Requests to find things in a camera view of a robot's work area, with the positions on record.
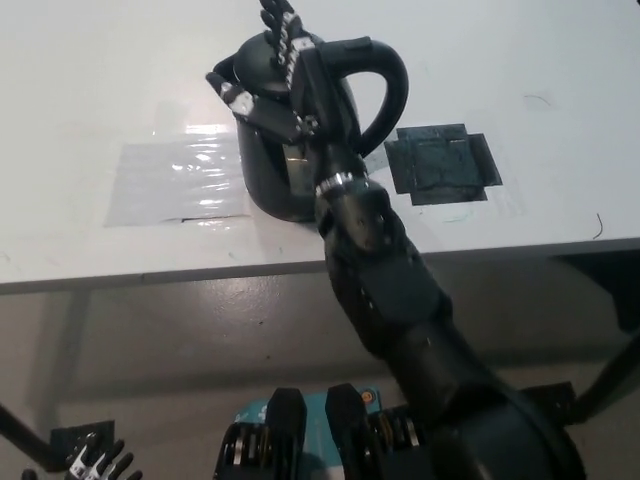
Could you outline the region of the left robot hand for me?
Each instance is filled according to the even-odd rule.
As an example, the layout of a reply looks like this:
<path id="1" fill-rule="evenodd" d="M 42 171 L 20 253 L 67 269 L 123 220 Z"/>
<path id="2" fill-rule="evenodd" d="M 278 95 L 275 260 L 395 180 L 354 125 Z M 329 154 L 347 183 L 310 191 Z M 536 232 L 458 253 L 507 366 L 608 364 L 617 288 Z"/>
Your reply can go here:
<path id="1" fill-rule="evenodd" d="M 126 452 L 125 447 L 123 439 L 107 446 L 103 434 L 88 434 L 69 458 L 63 479 L 141 480 L 144 473 L 132 468 L 135 456 L 132 452 Z"/>

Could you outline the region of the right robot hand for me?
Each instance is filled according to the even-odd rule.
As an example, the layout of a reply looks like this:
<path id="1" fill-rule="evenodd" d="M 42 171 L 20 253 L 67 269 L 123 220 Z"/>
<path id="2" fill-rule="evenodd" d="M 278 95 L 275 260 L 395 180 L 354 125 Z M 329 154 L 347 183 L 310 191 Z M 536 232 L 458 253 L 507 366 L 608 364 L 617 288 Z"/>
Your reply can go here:
<path id="1" fill-rule="evenodd" d="M 305 145 L 307 158 L 318 161 L 314 187 L 321 198 L 366 174 L 347 145 L 338 96 L 320 45 L 289 2 L 263 1 L 261 5 L 265 39 L 274 48 L 289 105 L 250 93 L 225 78 L 218 67 L 207 73 L 206 81 L 236 119 L 281 143 Z"/>

